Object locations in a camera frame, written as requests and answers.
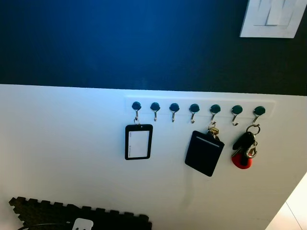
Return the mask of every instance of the metal hook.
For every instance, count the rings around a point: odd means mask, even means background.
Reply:
[[[232,113],[232,114],[235,115],[235,116],[234,116],[234,118],[232,119],[231,122],[232,122],[232,124],[233,124],[234,126],[237,126],[239,123],[238,123],[238,122],[235,123],[235,119],[236,119],[236,116],[238,116],[238,114],[234,114],[234,113]]]
[[[177,103],[172,103],[169,110],[173,113],[172,122],[175,121],[175,113],[179,111],[179,105]]]
[[[189,110],[190,110],[190,112],[192,113],[191,123],[194,124],[194,123],[195,123],[195,121],[194,121],[194,115],[195,115],[196,113],[199,112],[200,107],[198,106],[198,104],[192,104],[192,105],[190,106],[190,109],[189,109]]]
[[[138,124],[140,124],[138,110],[135,110],[135,112],[136,112],[136,115],[135,115],[135,118],[134,118],[134,123],[136,123],[136,121],[137,121]]]
[[[211,128],[215,128],[216,122],[214,122],[214,124],[212,124],[212,126],[210,126],[211,124],[208,125],[208,130],[210,130]]]
[[[236,119],[236,116],[238,116],[242,111],[243,111],[243,108],[240,105],[235,105],[234,107],[232,107],[231,113],[234,115],[234,118],[232,119],[231,122],[234,126],[237,126],[239,124],[238,122],[235,123],[235,119]]]
[[[157,112],[160,110],[160,105],[158,102],[152,103],[150,106],[151,110],[154,112],[154,121],[157,121]]]
[[[255,117],[255,119],[253,120],[253,125],[255,125],[255,122],[257,121],[258,117],[260,117],[259,115],[256,115],[256,114],[255,114],[255,116],[256,116],[256,117]]]
[[[132,104],[132,108],[135,110],[135,118],[134,118],[134,123],[136,124],[136,122],[138,122],[138,125],[140,124],[140,121],[139,121],[139,113],[138,111],[141,109],[141,103],[139,102],[134,102]]]
[[[256,125],[255,122],[260,117],[262,114],[265,113],[265,108],[263,106],[258,106],[257,108],[254,109],[254,115],[256,116],[255,119],[253,120],[253,125]]]
[[[211,125],[214,125],[214,127],[215,127],[215,124],[216,124],[216,121],[213,121],[214,116],[215,116],[217,113],[219,113],[220,111],[221,111],[221,108],[220,108],[220,106],[219,106],[218,104],[214,104],[214,105],[211,106],[211,108],[210,108],[210,113],[212,113],[212,117],[211,117],[210,123],[211,123]]]
[[[214,116],[215,116],[215,114],[212,113],[212,117],[211,117],[211,121],[210,121],[211,125],[215,125],[216,124],[216,121],[213,121]]]

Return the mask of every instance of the black foam mat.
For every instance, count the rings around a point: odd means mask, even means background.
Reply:
[[[146,215],[135,216],[133,213],[111,210],[106,212],[103,208],[92,210],[91,207],[79,208],[75,205],[43,200],[40,203],[36,199],[26,200],[24,197],[12,198],[9,201],[14,206],[14,212],[18,218],[24,221],[24,226],[42,223],[66,223],[66,226],[40,226],[31,230],[71,230],[77,218],[90,219],[94,222],[92,230],[150,230],[152,223]]]

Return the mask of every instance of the id badge holder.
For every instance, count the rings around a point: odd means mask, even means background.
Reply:
[[[125,159],[139,160],[150,158],[152,136],[152,125],[126,126]]]

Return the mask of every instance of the light switch plate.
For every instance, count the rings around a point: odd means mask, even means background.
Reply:
[[[307,0],[249,0],[240,37],[294,38]]]

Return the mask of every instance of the keychain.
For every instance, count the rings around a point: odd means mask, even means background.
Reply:
[[[256,135],[260,133],[260,124],[255,124],[259,116],[265,113],[265,108],[258,106],[254,110],[254,115],[256,116],[253,120],[252,125],[247,127],[246,132],[235,142],[233,145],[233,150],[236,150],[232,156],[231,160],[234,165],[240,169],[248,169],[251,167],[253,158],[257,155],[256,146],[258,142],[256,141]],[[252,133],[249,131],[250,128],[256,127],[258,129],[257,133]]]
[[[215,127],[216,122],[213,121],[215,114],[220,112],[220,110],[219,105],[211,107],[210,111],[213,116],[206,134],[198,131],[192,133],[185,160],[186,165],[207,176],[213,175],[224,147],[224,143],[217,136],[219,130]]]

